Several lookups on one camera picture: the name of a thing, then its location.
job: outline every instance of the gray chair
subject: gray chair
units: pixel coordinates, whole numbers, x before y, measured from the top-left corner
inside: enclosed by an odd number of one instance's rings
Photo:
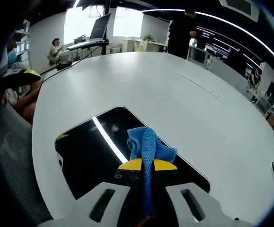
[[[52,219],[35,178],[32,126],[8,102],[0,107],[0,168],[9,189],[35,224]]]

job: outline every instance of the white table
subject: white table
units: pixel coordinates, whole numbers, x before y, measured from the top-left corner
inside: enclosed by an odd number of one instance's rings
[[[36,104],[35,175],[53,218],[77,204],[60,171],[60,134],[126,106],[212,184],[231,218],[255,223],[274,201],[274,132],[240,92],[211,72],[167,53],[128,52],[83,60],[47,80]]]

